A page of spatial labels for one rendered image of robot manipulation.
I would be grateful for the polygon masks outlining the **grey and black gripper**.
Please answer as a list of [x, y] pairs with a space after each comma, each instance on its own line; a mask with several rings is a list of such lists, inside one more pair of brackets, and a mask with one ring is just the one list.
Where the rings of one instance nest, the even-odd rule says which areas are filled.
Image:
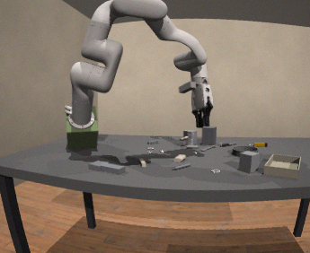
[[196, 127], [209, 127], [210, 111], [213, 109], [213, 97], [208, 84], [196, 84], [196, 89], [191, 90], [191, 107], [192, 114], [196, 118]]

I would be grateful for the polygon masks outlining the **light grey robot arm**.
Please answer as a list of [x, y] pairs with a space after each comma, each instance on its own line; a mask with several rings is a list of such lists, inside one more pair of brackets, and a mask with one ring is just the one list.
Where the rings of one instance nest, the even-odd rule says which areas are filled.
[[86, 129], [93, 124], [94, 91], [107, 93], [113, 85], [123, 47], [118, 41], [107, 38], [114, 20], [119, 17], [143, 18], [160, 40], [181, 42], [190, 48], [173, 60], [178, 69], [190, 72], [191, 82], [180, 86], [179, 93], [196, 89], [196, 84], [208, 84], [207, 55], [203, 47], [189, 33], [177, 29], [167, 12], [166, 4], [161, 0], [110, 0], [96, 9], [84, 38], [81, 55], [103, 63], [105, 67], [86, 62], [77, 62], [72, 66], [72, 107], [65, 106], [72, 127]]

